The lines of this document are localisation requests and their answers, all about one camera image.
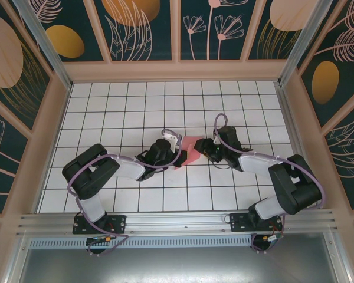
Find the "pink cloth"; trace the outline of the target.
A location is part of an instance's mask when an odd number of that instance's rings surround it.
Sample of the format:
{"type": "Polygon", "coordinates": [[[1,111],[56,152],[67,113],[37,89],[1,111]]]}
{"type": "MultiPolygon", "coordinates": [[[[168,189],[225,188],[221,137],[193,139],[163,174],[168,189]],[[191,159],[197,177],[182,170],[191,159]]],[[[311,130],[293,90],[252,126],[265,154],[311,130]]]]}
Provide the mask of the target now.
{"type": "Polygon", "coordinates": [[[174,170],[178,170],[182,166],[186,166],[201,156],[200,152],[195,149],[195,144],[198,140],[204,139],[198,136],[184,136],[182,139],[182,153],[178,159],[177,166],[174,170]]]}

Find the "shiny metal sheet panel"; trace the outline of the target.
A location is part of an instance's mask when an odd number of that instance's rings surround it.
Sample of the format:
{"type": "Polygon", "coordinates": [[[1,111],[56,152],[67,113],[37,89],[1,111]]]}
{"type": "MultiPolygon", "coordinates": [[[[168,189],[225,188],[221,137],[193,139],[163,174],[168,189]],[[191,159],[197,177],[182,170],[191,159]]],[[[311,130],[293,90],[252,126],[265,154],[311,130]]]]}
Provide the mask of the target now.
{"type": "Polygon", "coordinates": [[[20,283],[339,283],[326,256],[257,254],[250,248],[29,251],[20,283]]]}

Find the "aluminium side rail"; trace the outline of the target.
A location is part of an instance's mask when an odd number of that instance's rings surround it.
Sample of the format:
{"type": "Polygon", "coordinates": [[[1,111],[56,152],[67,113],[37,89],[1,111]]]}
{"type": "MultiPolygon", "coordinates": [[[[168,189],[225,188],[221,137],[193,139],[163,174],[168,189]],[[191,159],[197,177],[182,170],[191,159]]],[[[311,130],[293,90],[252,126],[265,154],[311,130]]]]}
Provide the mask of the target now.
{"type": "Polygon", "coordinates": [[[281,157],[281,162],[269,170],[277,199],[289,215],[321,209],[326,201],[323,186],[301,155],[303,149],[285,91],[278,85],[275,88],[294,153],[291,157],[281,157]]]}

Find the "long aluminium mounting rail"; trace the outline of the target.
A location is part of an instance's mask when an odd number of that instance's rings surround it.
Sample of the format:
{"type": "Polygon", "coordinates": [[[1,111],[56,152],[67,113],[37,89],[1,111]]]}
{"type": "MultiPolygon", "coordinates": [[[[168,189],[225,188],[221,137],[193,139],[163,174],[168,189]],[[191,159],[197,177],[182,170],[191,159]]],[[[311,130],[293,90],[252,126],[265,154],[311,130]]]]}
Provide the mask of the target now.
{"type": "MultiPolygon", "coordinates": [[[[228,235],[229,211],[127,213],[124,233],[129,236],[228,235]]],[[[22,215],[17,236],[71,236],[74,213],[22,215]]],[[[303,210],[286,216],[284,233],[334,232],[339,225],[329,209],[303,210]]]]}

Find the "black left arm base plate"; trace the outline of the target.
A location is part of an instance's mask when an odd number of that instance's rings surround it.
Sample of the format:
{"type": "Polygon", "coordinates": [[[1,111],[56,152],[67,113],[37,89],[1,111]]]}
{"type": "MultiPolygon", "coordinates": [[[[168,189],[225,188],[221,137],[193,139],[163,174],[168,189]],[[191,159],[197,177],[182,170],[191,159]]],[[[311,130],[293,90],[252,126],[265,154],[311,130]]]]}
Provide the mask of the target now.
{"type": "MultiPolygon", "coordinates": [[[[126,216],[125,215],[104,215],[94,224],[102,230],[110,233],[124,234],[126,227],[126,216]]],[[[87,219],[79,214],[74,217],[74,224],[72,233],[74,235],[93,235],[102,234],[95,227],[87,221],[87,219]]]]}

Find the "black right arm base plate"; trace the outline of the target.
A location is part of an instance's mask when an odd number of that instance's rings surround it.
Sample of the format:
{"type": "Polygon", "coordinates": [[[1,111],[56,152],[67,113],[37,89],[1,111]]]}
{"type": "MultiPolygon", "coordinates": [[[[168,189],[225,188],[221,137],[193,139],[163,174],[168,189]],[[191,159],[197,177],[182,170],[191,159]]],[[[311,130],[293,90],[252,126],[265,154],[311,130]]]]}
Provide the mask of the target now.
{"type": "Polygon", "coordinates": [[[272,232],[282,231],[283,228],[283,221],[279,216],[266,220],[252,213],[231,213],[229,216],[232,232],[272,232]]]}

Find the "aluminium corner post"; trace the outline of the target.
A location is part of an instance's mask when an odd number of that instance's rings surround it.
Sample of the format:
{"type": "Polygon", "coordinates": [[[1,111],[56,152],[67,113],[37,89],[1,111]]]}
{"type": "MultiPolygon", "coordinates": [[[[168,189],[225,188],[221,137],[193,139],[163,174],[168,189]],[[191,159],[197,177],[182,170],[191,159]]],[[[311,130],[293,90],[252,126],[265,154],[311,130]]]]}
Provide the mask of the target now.
{"type": "Polygon", "coordinates": [[[309,8],[307,9],[307,19],[304,21],[303,28],[301,29],[296,42],[294,43],[287,61],[278,78],[278,86],[283,88],[290,79],[293,71],[296,69],[303,53],[308,47],[309,41],[317,28],[312,28],[316,23],[316,11],[319,8],[319,0],[309,0],[309,8]]]}
{"type": "Polygon", "coordinates": [[[61,80],[67,90],[71,89],[69,78],[63,62],[56,52],[43,24],[50,24],[63,10],[61,0],[11,0],[15,5],[18,15],[35,39],[38,48],[43,52],[47,62],[61,80]]]}

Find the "aluminium frame bar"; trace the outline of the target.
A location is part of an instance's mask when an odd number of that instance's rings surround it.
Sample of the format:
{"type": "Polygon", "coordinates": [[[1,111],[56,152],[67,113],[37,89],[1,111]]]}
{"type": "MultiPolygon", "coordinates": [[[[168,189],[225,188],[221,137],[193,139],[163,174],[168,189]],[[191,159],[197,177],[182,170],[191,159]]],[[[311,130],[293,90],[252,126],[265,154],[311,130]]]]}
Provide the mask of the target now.
{"type": "Polygon", "coordinates": [[[29,239],[24,236],[17,236],[14,245],[10,250],[9,258],[5,264],[4,273],[0,283],[19,283],[24,269],[29,249],[29,239]]]}
{"type": "Polygon", "coordinates": [[[354,283],[354,272],[337,229],[323,233],[337,283],[354,283]]]}

